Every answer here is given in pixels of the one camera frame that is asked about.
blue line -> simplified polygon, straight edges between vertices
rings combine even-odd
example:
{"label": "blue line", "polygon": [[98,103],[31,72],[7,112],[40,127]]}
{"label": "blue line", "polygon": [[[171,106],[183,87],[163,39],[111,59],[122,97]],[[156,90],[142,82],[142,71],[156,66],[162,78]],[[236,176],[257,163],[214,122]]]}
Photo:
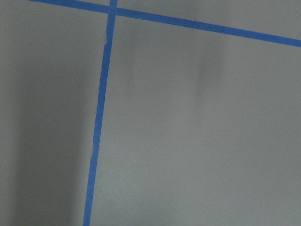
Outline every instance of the blue line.
{"label": "blue line", "polygon": [[108,12],[109,14],[108,14],[108,21],[107,21],[107,31],[106,31],[107,43],[105,44],[103,49],[103,64],[102,64],[102,71],[101,71],[100,83],[99,83],[99,94],[98,94],[95,127],[94,127],[94,134],[93,134],[93,152],[90,160],[83,226],[89,226],[90,219],[91,219],[96,167],[97,167],[97,160],[98,160],[99,144],[101,139],[105,93],[107,89],[107,80],[108,80],[108,73],[109,73],[109,66],[110,66],[116,8],[117,8],[117,0],[110,0],[110,7],[109,7],[109,12]]}
{"label": "blue line", "polygon": [[98,12],[98,13],[109,13],[109,6],[94,4],[94,3],[84,2],[84,1],[75,1],[75,0],[29,0],[29,1],[42,2],[51,5],[57,5],[57,6],[78,8],[78,9],[83,9],[83,10],[88,10],[88,11]]}
{"label": "blue line", "polygon": [[274,43],[279,43],[279,44],[284,44],[289,46],[301,47],[301,40],[297,40],[297,39],[291,39],[291,38],[265,34],[260,32],[252,32],[243,29],[231,28],[231,27],[220,26],[215,24],[208,24],[208,23],[203,23],[203,22],[198,22],[193,20],[179,19],[170,16],[162,16],[153,13],[144,13],[144,12],[130,10],[130,9],[117,8],[116,15],[141,19],[141,20],[147,20],[147,21],[153,21],[153,22],[158,22],[163,24],[171,24],[171,25],[176,25],[181,27],[189,27],[189,28],[194,28],[203,31],[235,35],[244,38],[269,41],[269,42],[274,42]]}

gray floor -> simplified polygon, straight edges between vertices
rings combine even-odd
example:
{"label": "gray floor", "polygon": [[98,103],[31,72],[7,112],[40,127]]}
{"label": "gray floor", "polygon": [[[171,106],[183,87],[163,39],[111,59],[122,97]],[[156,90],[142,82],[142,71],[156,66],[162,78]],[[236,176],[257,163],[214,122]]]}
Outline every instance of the gray floor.
{"label": "gray floor", "polygon": [[[297,0],[119,6],[301,39]],[[0,225],[80,226],[107,15],[0,12]],[[300,57],[117,17],[91,225],[301,225]]]}

